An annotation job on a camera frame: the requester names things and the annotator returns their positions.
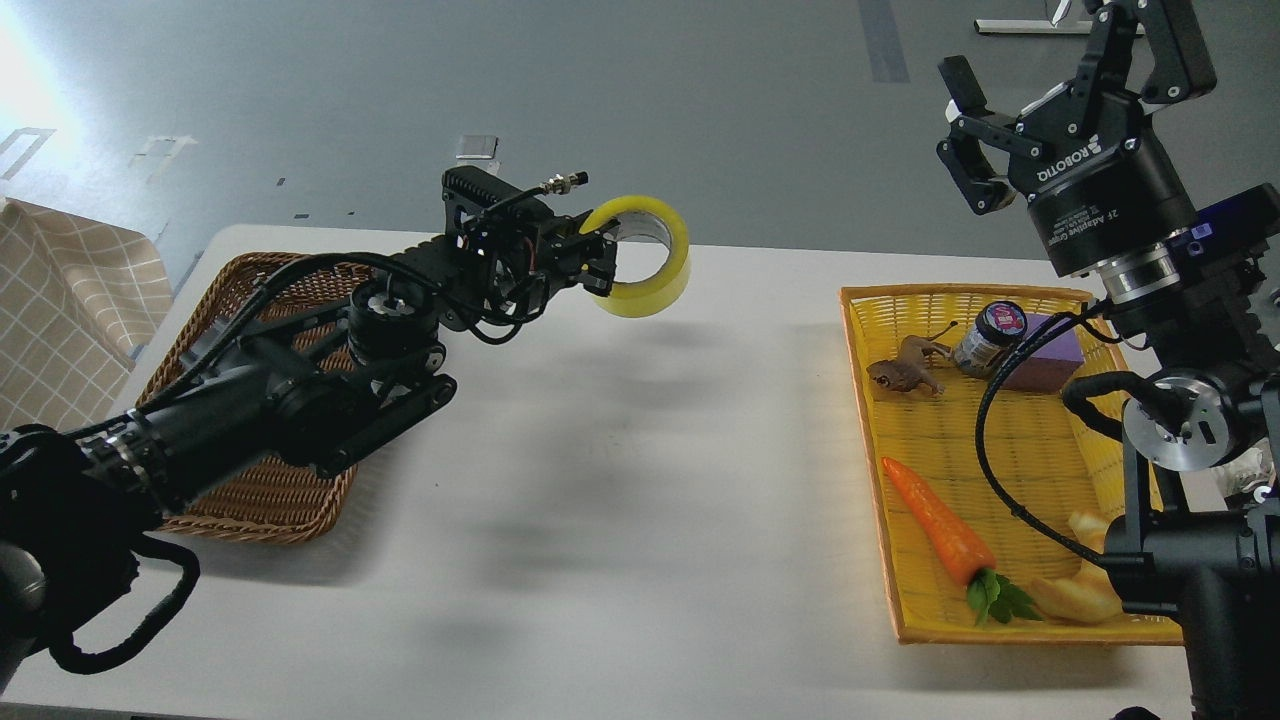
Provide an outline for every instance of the yellow tape roll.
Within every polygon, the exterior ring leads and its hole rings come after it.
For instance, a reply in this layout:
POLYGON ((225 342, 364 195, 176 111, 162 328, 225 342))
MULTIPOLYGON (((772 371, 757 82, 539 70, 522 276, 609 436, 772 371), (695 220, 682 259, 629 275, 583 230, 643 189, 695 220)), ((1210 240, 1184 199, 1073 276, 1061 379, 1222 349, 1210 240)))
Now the yellow tape roll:
POLYGON ((626 195, 596 208, 579 232, 588 233, 617 219, 617 240, 649 236, 667 246, 667 260, 653 275, 637 282, 614 282, 608 297, 595 302, 621 318, 653 315, 680 297, 689 284, 689 229, 671 205, 655 197, 626 195))

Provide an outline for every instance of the black robotic arm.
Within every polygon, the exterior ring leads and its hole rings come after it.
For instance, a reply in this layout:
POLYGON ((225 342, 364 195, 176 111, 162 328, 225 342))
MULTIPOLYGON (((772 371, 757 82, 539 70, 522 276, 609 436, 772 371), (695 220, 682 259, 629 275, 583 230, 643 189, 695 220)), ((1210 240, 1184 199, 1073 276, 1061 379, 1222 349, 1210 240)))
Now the black robotic arm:
POLYGON ((1280 193, 1262 184, 1197 211, 1156 138, 1149 110, 1216 85, 1189 0, 1094 0, 1089 10, 1093 29, 1075 77, 1016 117, 986 108, 963 56, 943 60, 951 131, 937 152, 975 214, 1023 195, 1055 270, 1097 273, 1107 297, 1092 314, 1124 338, 1144 334, 1164 369, 1151 378, 1080 378, 1064 391, 1089 428, 1124 445, 1125 512, 1105 553, 1062 538, 1018 505, 983 447, 1000 382, 1069 324, 1028 338, 997 372, 979 407, 979 461, 1014 515, 1107 569, 1126 611, 1181 625, 1196 717, 1277 717, 1270 669, 1280 647, 1280 493, 1192 512, 1180 473, 1230 461, 1263 438, 1280 447, 1280 352, 1249 313, 1263 279, 1257 261, 1280 232, 1280 193), (1156 65, 1130 91, 1138 23, 1156 65), (1010 154, 1005 176, 983 143, 1010 154), (1120 389, 1133 397, 1123 419, 1088 401, 1120 389))
POLYGON ((448 404, 457 383, 439 372, 442 325, 498 345, 561 290, 608 296, 620 223, 584 232, 589 214, 557 215, 536 199, 585 182, 585 173, 557 176, 520 191, 452 168, 444 234, 392 256, 294 260, 215 322, 180 377, 138 407, 67 433, 24 425, 0 434, 0 692, 23 657, 46 647, 70 671, 118 666, 178 612, 198 562, 145 534, 165 516, 268 454, 332 478, 448 404), (366 265, 371 278, 342 301, 259 319, 276 295, 335 263, 366 265), (332 331, 296 342, 316 328, 332 331), (348 352, 353 369, 323 370, 335 352, 348 352), (81 651, 74 630, 129 591, 136 555, 177 562, 182 580, 119 647, 81 651))

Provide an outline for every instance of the beige plaid fabric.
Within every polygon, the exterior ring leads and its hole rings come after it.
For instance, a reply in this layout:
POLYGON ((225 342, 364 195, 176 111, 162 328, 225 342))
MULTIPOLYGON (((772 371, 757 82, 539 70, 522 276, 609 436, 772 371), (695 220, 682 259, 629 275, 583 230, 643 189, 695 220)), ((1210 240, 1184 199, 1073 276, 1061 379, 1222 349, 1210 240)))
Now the beige plaid fabric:
POLYGON ((146 237, 28 202, 0 210, 0 430, 106 418, 169 310, 146 237))

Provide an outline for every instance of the orange carrot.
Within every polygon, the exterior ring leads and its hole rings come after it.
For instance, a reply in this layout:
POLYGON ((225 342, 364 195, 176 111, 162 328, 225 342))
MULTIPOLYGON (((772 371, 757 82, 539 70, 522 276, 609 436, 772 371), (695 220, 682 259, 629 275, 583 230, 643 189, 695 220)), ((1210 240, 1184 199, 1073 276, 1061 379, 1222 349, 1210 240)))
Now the orange carrot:
POLYGON ((1015 616, 1041 619, 1030 607, 1030 597, 1009 578, 996 574, 996 553, 991 547, 942 502, 924 478, 892 457, 881 457, 881 464, 928 536, 942 568, 957 585, 966 588, 969 606, 978 612, 977 624, 983 624, 988 615, 1001 623, 1015 616))

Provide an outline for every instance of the purple sponge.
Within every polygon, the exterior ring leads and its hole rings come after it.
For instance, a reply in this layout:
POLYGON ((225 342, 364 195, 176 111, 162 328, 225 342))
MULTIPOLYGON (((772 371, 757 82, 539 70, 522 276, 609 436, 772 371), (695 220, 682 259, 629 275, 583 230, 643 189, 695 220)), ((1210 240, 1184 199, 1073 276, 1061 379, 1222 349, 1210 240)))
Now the purple sponge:
MULTIPOLYGON (((1027 314, 1027 334, 1044 324, 1048 315, 1027 314)), ((1062 389, 1071 373, 1084 364, 1080 342, 1074 332, 1062 333, 1048 345, 1036 351, 1016 370, 1001 388, 1023 392, 1057 392, 1062 389)))

